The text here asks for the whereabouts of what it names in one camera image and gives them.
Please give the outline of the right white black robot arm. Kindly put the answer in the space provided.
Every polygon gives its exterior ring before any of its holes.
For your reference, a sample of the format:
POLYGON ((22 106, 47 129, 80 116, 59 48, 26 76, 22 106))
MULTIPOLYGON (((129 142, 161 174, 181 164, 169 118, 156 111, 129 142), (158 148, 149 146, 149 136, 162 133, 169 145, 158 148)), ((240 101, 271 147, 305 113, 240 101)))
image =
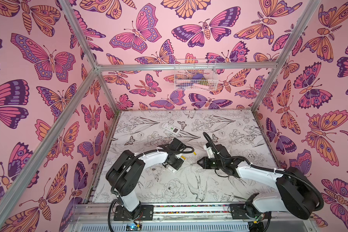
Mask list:
POLYGON ((207 156, 197 161, 203 169, 221 170, 237 179, 249 179, 276 190, 274 194, 252 194, 242 210, 248 218, 272 212, 288 212, 299 219, 309 219, 324 207, 317 188, 297 168, 271 169, 257 166, 246 157, 231 156, 223 145, 204 146, 207 156))

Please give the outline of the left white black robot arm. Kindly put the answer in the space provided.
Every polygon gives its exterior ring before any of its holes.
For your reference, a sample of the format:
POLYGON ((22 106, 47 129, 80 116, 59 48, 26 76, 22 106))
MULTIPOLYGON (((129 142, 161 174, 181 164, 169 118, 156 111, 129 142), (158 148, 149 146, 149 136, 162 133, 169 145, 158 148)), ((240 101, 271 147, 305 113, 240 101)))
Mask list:
POLYGON ((108 170, 105 179, 111 186, 111 193, 117 196, 122 208, 133 218, 140 213, 141 208, 135 188, 142 172, 158 164, 168 165, 177 171, 184 163, 180 156, 193 152, 193 147, 176 138, 169 144, 141 153, 125 150, 108 170))

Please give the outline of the white remote control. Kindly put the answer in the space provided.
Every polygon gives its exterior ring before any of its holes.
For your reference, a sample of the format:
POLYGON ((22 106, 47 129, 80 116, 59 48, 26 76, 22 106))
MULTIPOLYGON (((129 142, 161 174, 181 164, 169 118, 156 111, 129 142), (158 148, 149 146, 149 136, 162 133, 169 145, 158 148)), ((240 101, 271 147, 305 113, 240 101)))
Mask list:
POLYGON ((174 167, 172 167, 171 165, 167 165, 167 169, 170 171, 170 172, 172 172, 173 174, 175 174, 176 172, 177 172, 177 170, 174 168, 174 167))

